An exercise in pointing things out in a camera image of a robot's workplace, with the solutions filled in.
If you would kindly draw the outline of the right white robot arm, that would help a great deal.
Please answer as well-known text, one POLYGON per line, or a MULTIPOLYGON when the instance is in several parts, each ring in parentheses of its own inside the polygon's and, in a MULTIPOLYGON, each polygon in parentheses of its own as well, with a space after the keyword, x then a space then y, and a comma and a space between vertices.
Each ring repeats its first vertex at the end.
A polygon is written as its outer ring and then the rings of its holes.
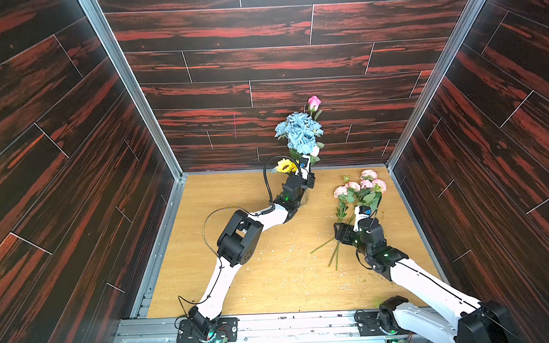
POLYGON ((377 219, 336 223, 335 238, 356 249, 359 262, 426 302, 424 311, 402 296, 380 304, 376 323, 386 335, 412 332, 431 343, 521 343, 506 307, 482 302, 428 273, 401 250, 387 245, 377 219))

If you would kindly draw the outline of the pink carnation stem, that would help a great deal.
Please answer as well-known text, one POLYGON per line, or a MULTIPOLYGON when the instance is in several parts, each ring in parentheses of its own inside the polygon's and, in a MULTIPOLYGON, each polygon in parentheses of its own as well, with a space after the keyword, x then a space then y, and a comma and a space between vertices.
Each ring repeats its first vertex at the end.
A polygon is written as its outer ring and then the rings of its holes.
POLYGON ((341 223, 354 224, 354 208, 356 206, 366 205, 373 209, 377 209, 378 212, 382 196, 388 190, 387 183, 380 179, 378 173, 373 169, 365 169, 362 171, 359 179, 359 182, 350 179, 351 181, 358 183, 361 190, 355 192, 356 199, 353 203, 349 203, 346 212, 347 216, 341 223))
MULTIPOLYGON (((350 176, 344 175, 343 180, 344 185, 339 186, 334 190, 334 197, 338 200, 338 205, 336 207, 337 222, 344 221, 347 216, 346 212, 348 210, 349 203, 353 203, 356 199, 355 192, 361 190, 358 183, 350 180, 350 176)), ((331 259, 328 263, 329 266, 334 263, 335 270, 338 270, 339 246, 340 242, 337 241, 331 259)))

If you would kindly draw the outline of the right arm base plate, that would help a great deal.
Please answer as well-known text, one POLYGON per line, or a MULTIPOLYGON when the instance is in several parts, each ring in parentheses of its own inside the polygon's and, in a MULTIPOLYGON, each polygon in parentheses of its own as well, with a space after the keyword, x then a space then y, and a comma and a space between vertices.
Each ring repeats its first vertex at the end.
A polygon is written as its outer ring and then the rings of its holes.
POLYGON ((358 331, 362 337, 396 335, 394 329, 384 329, 381 320, 379 320, 379 310, 357 310, 354 314, 354 320, 358 331))

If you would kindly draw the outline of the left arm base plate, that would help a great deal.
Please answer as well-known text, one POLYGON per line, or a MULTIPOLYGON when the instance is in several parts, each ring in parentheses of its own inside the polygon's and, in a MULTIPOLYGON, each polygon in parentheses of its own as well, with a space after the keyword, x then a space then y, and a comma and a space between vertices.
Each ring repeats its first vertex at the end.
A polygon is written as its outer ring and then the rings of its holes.
POLYGON ((176 343, 229 343, 238 336, 237 317, 219 317, 216 322, 193 325, 189 319, 181 319, 177 326, 176 343))

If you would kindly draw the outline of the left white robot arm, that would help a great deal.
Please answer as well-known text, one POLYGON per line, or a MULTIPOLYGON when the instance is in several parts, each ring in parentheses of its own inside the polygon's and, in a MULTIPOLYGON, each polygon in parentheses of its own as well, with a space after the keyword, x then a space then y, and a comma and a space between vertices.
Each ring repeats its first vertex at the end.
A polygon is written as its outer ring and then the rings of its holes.
POLYGON ((188 320, 203 341, 212 340, 218 330, 224 299, 237 272, 254 255, 263 232, 290 221, 297 213, 305 191, 313 188, 315 175, 303 170, 290 175, 283 191, 270 207, 247 213, 237 210, 218 238, 216 267, 207 289, 188 313, 188 320))

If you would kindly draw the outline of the small pale pink rosebud stem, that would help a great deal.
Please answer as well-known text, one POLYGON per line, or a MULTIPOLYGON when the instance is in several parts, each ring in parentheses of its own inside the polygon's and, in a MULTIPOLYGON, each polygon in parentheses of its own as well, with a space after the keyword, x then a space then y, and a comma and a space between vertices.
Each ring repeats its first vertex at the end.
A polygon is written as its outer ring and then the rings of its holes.
POLYGON ((320 153, 320 147, 318 145, 314 146, 312 152, 310 153, 311 164, 315 164, 320 161, 319 153, 320 153))

